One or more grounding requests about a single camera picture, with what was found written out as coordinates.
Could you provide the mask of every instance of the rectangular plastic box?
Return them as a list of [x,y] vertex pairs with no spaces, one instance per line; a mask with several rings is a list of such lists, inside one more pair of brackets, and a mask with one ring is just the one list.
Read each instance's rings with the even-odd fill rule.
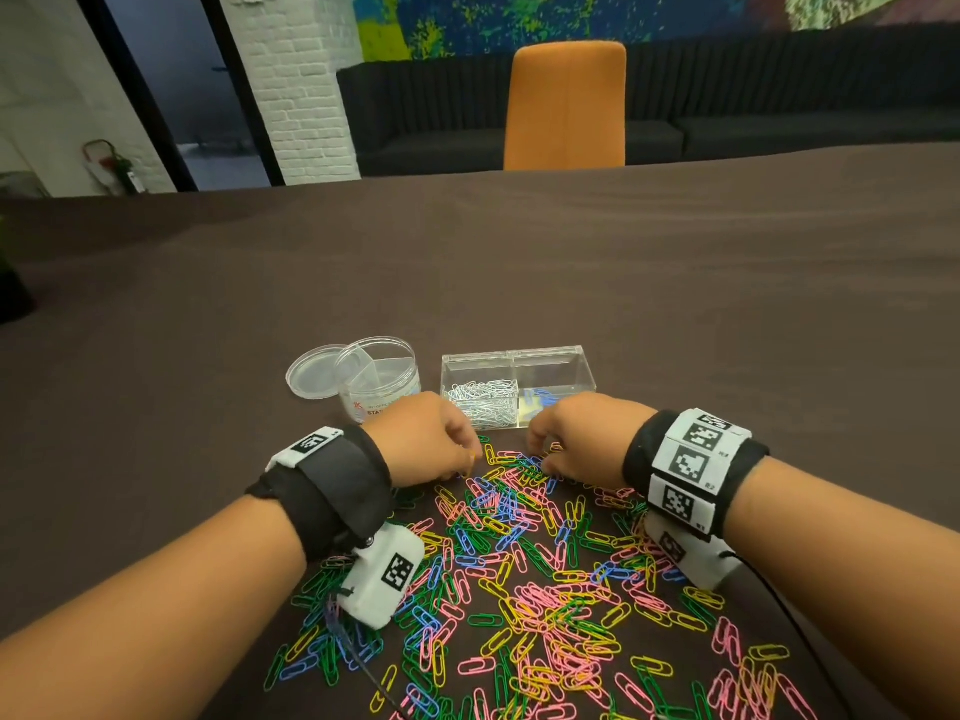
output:
[[[490,382],[497,382],[496,391],[477,395]],[[472,383],[480,386],[465,386]],[[525,427],[560,399],[597,389],[579,345],[446,355],[439,387],[475,429],[483,430]]]

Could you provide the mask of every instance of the cable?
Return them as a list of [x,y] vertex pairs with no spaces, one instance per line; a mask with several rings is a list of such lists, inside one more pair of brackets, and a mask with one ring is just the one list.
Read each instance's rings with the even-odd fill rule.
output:
[[337,615],[333,612],[330,602],[331,600],[335,601],[337,594],[339,593],[342,593],[344,596],[350,596],[354,592],[349,588],[342,587],[334,591],[330,591],[329,595],[326,597],[326,610],[323,612],[326,617],[326,626],[329,627],[330,631],[337,636],[337,639],[339,639],[340,642],[342,642],[342,645],[346,648],[346,651],[350,653],[351,657],[353,657],[353,661],[360,666],[360,669],[364,671],[366,677],[368,677],[376,687],[377,692],[379,692],[382,697],[385,697],[387,701],[393,705],[393,708],[403,717],[408,718],[408,720],[413,720],[413,715],[407,712],[401,706],[401,704],[394,699],[394,696],[390,694],[390,691],[380,684],[379,679],[377,679],[374,673],[370,671],[370,667],[367,666],[367,663],[360,658],[360,653],[358,653],[356,647],[354,647],[354,642],[352,642],[351,638],[347,636],[347,631],[340,623],[340,619],[338,619]]
[[844,696],[843,692],[840,691],[840,687],[837,686],[834,678],[831,676],[831,673],[828,671],[827,666],[824,665],[824,661],[820,658],[820,654],[817,653],[817,650],[813,648],[813,644],[810,643],[810,640],[807,638],[807,633],[801,628],[800,624],[797,622],[797,619],[794,618],[793,612],[787,607],[784,603],[784,600],[781,599],[780,594],[777,593],[777,590],[770,584],[769,580],[763,578],[763,574],[754,568],[754,566],[743,556],[738,556],[734,551],[724,551],[720,554],[720,558],[734,558],[737,559],[741,564],[743,564],[747,569],[752,571],[753,575],[763,584],[763,587],[774,597],[776,605],[779,606],[783,613],[786,614],[786,617],[790,620],[790,623],[793,625],[793,628],[797,631],[799,638],[803,642],[803,646],[806,647],[806,651],[810,653],[810,657],[813,658],[813,661],[816,663],[817,667],[820,669],[820,673],[823,676],[823,679],[826,680],[826,683],[829,685],[830,689],[833,691],[833,694],[837,698],[837,702],[840,703],[843,707],[846,717],[849,720],[855,720],[856,716],[854,715],[854,709],[851,707],[850,703],[847,701],[847,698]]

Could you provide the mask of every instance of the black sofa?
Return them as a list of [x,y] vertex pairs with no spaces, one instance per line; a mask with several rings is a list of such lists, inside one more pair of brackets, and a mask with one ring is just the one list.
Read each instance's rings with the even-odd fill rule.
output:
[[[511,54],[337,73],[364,177],[503,168]],[[627,47],[628,165],[960,140],[960,23]]]

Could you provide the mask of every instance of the label on container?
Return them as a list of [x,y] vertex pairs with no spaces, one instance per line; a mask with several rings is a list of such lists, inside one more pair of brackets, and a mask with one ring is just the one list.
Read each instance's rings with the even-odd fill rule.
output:
[[420,373],[414,374],[413,380],[403,388],[394,391],[385,396],[361,397],[352,395],[353,399],[353,418],[357,423],[363,424],[367,418],[380,414],[383,410],[393,404],[401,397],[420,393]]

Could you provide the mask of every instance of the wristband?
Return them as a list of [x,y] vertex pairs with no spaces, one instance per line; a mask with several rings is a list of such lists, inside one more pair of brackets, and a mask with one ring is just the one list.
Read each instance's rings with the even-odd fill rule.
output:
[[698,537],[722,538],[740,486],[769,454],[749,430],[701,409],[660,411],[636,433],[624,479]]
[[390,469],[359,427],[323,427],[272,457],[246,492],[279,501],[307,561],[369,544],[393,511]]

